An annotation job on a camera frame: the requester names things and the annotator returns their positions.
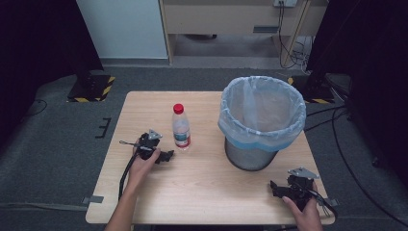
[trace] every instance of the wooden table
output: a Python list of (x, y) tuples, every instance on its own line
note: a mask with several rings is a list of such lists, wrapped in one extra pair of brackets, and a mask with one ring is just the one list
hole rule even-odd
[[(282, 199), (272, 196), (269, 180), (287, 186), (288, 169), (306, 167), (319, 174), (302, 132), (260, 171), (234, 167), (224, 151), (224, 135), (217, 126), (219, 91), (132, 91), (120, 114), (115, 133), (93, 195), (87, 222), (107, 223), (116, 203), (119, 180), (135, 141), (154, 129), (163, 137), (159, 147), (175, 150), (168, 163), (155, 165), (143, 184), (133, 223), (144, 224), (292, 224), (293, 216)], [(191, 146), (180, 151), (171, 132), (172, 106), (182, 103), (191, 124)], [(326, 197), (321, 180), (319, 192)], [(322, 209), (323, 224), (334, 222)]]

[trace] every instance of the bottle label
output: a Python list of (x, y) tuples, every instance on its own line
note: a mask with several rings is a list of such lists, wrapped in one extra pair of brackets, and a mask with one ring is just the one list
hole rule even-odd
[(174, 133), (174, 141), (178, 147), (187, 147), (190, 145), (190, 130), (185, 133)]

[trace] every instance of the cabinet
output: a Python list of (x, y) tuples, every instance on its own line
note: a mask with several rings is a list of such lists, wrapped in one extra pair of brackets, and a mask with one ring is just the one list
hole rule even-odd
[[(298, 0), (295, 7), (274, 7), (271, 0), (160, 0), (169, 61), (177, 35), (280, 35), (292, 52), (298, 36), (314, 36), (324, 16), (325, 0)], [(286, 62), (289, 57), (282, 57)]]

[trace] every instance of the plastic bag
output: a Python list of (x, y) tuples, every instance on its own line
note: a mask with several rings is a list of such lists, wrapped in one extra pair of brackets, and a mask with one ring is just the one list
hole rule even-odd
[(288, 147), (303, 130), (306, 106), (291, 85), (267, 76), (234, 79), (222, 93), (218, 127), (241, 149)]

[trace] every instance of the person's right hand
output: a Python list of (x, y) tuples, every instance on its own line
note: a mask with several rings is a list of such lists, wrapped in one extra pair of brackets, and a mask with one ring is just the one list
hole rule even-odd
[(147, 160), (142, 159), (141, 156), (136, 157), (135, 162), (133, 162), (129, 169), (129, 180), (126, 188), (131, 188), (133, 192), (137, 191), (151, 168), (154, 166), (156, 160), (159, 158), (160, 152), (160, 148), (156, 148), (152, 156)]
[[(314, 191), (318, 191), (318, 187), (315, 182), (313, 183)], [(297, 208), (296, 204), (288, 197), (283, 196), (283, 201), (285, 201), (288, 208), (291, 210), (294, 219), (296, 220), (297, 229), (299, 231), (322, 231), (320, 215), (317, 208), (317, 201), (312, 197), (306, 204), (303, 212)]]

